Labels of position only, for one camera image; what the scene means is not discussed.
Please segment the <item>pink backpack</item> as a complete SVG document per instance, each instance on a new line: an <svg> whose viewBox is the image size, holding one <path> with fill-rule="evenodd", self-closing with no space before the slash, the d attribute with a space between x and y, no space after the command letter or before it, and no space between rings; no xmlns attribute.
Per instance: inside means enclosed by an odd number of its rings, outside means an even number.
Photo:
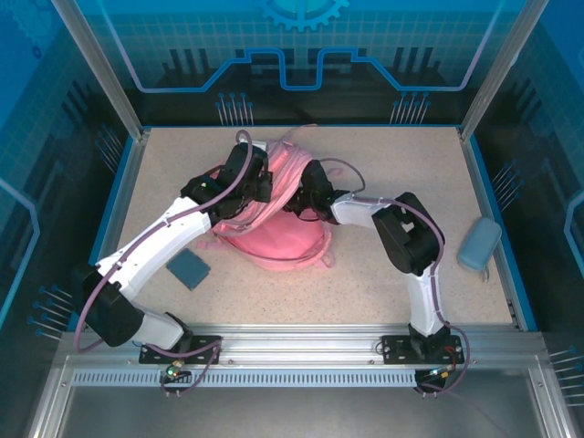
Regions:
<svg viewBox="0 0 584 438"><path fill-rule="evenodd" d="M301 186L302 172L313 159L297 144L297 132L294 128L267 144L268 169L274 178L271 201L253 202L235 219L216 225L211 230L214 239L197 243L198 249L231 250L270 271L334 266L331 226L285 211L285 204Z"/></svg>

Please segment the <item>teal leather wallet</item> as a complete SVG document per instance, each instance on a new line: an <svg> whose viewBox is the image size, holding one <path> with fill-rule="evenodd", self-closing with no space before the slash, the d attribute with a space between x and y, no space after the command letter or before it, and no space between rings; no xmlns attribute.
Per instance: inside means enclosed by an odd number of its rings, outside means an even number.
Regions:
<svg viewBox="0 0 584 438"><path fill-rule="evenodd" d="M211 271L201 257L188 248L181 250L167 264L166 268L188 290L195 290Z"/></svg>

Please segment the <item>blue table edge trim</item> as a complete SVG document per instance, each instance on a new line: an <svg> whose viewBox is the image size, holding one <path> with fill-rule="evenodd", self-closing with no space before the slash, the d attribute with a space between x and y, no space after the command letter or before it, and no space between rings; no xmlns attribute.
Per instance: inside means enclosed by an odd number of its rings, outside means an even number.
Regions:
<svg viewBox="0 0 584 438"><path fill-rule="evenodd" d="M519 330L536 332L539 327L495 198L485 160L474 135L464 142L464 151L481 214L498 223L502 230L494 251L494 260L506 299L513 310L515 325Z"/></svg>
<svg viewBox="0 0 584 438"><path fill-rule="evenodd" d="M82 262L75 264L71 271L69 291L73 298L80 297L78 292L80 275L88 272L91 266L96 265L102 257L115 252L118 247L143 153L144 146L128 137L122 149L120 163L114 172L103 211L99 216L99 226L89 255Z"/></svg>

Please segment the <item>blue gear graphic panel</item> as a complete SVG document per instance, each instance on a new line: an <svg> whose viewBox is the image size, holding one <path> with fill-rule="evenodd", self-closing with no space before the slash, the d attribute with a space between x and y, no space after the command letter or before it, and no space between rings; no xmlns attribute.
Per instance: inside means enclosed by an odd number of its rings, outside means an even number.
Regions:
<svg viewBox="0 0 584 438"><path fill-rule="evenodd" d="M456 125L526 0L75 0L143 127Z"/></svg>

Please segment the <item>grey-blue glasses case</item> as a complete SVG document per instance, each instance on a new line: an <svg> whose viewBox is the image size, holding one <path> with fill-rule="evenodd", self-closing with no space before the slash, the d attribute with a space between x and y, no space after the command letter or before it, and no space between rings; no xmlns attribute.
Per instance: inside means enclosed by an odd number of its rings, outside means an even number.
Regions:
<svg viewBox="0 0 584 438"><path fill-rule="evenodd" d="M486 270L501 235L502 229L497 222L488 217L479 218L458 251L458 263L471 271Z"/></svg>

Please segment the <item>small green LED board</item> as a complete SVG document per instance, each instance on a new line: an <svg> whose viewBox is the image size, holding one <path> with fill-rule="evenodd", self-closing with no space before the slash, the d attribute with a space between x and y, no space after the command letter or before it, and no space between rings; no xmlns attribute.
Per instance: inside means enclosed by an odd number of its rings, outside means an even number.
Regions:
<svg viewBox="0 0 584 438"><path fill-rule="evenodd" d="M184 365L184 360L174 360L162 373L161 385L187 382L192 374L184 368Z"/></svg>
<svg viewBox="0 0 584 438"><path fill-rule="evenodd" d="M456 371L455 364L443 365L439 368L429 370L426 374L423 375L423 378L425 380L446 380L453 371Z"/></svg>

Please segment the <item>blue grid side panel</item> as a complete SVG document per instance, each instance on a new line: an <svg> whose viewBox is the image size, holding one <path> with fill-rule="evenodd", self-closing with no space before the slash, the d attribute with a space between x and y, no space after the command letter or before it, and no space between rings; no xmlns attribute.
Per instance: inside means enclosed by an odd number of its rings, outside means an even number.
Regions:
<svg viewBox="0 0 584 438"><path fill-rule="evenodd" d="M584 0L547 0L474 143L525 326L584 367Z"/></svg>
<svg viewBox="0 0 584 438"><path fill-rule="evenodd" d="M38 303L89 259L130 136L52 0L0 0L0 358L68 324Z"/></svg>

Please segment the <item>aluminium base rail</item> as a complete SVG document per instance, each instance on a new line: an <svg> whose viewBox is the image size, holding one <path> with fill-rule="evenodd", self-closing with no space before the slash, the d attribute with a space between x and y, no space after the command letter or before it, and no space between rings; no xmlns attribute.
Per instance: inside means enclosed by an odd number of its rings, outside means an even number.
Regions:
<svg viewBox="0 0 584 438"><path fill-rule="evenodd" d="M380 369L380 338L408 333L400 324L200 324L192 330L223 338L223 369ZM539 332L509 325L471 325L463 331L470 343L464 353L470 370L550 366Z"/></svg>

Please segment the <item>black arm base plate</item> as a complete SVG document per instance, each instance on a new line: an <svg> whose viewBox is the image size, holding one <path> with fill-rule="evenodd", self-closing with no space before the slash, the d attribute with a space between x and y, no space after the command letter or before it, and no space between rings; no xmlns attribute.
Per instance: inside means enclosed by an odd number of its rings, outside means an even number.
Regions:
<svg viewBox="0 0 584 438"><path fill-rule="evenodd" d="M465 362L462 341L457 336L425 341L409 335L381 338L385 365L462 365Z"/></svg>
<svg viewBox="0 0 584 438"><path fill-rule="evenodd" d="M142 365L171 365L182 360L187 365L204 365L219 361L223 338L215 335L194 335L188 345L185 343L164 352L162 349L142 345L138 361Z"/></svg>

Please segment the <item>aluminium frame post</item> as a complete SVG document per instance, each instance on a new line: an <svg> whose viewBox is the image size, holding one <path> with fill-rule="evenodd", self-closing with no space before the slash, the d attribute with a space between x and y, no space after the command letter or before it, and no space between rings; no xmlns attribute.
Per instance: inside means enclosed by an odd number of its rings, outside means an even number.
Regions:
<svg viewBox="0 0 584 438"><path fill-rule="evenodd" d="M548 2L549 0L526 0L463 119L459 129L461 142L470 141Z"/></svg>
<svg viewBox="0 0 584 438"><path fill-rule="evenodd" d="M50 1L124 128L135 141L141 142L145 129L77 2L75 0Z"/></svg>

